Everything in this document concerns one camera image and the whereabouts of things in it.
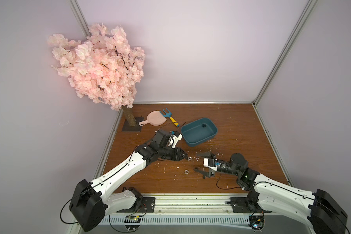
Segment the teal plastic storage box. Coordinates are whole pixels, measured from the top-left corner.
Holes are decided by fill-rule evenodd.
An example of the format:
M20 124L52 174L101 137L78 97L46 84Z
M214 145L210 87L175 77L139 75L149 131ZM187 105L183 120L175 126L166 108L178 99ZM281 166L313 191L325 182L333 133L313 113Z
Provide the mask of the teal plastic storage box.
M181 127L186 144L190 147L196 147L213 139L218 133L218 128L209 118L201 118Z

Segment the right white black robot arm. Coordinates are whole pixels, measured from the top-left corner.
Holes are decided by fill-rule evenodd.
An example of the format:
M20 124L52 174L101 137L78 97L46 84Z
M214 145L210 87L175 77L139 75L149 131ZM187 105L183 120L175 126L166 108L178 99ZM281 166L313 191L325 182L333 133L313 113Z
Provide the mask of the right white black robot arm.
M251 168L240 153L232 154L229 161L219 160L215 154L206 152L203 166L207 171L195 169L203 177L216 173L233 175L237 185L248 192L246 203L253 212L267 211L286 216L303 223L316 234L345 234L347 213L326 191L302 190L275 181Z

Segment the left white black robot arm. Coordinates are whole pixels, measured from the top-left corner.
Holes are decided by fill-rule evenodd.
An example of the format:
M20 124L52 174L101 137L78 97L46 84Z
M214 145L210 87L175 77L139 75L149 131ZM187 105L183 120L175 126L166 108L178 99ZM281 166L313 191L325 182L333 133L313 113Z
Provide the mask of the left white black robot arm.
M118 211L139 211L143 196L135 188L125 189L116 195L113 192L133 175L159 159L181 161L187 158L187 153L177 147L181 139L182 134L178 131L158 130L150 140L137 146L114 169L92 181L80 181L69 202L69 210L82 229L89 232L104 217Z

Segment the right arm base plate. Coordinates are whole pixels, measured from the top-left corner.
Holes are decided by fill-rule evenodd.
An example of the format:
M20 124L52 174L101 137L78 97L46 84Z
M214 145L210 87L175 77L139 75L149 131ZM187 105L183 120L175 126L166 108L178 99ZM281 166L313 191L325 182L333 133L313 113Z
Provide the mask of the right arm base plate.
M257 198L253 197L231 197L227 202L231 206L234 213L270 213L271 211L262 210L258 203Z

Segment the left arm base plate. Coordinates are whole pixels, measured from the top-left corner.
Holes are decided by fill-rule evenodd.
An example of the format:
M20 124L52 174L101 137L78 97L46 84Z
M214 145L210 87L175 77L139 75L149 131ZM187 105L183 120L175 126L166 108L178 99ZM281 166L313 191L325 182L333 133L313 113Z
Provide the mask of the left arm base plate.
M117 213L153 213L155 204L155 197L142 197L136 199L131 208L119 210Z

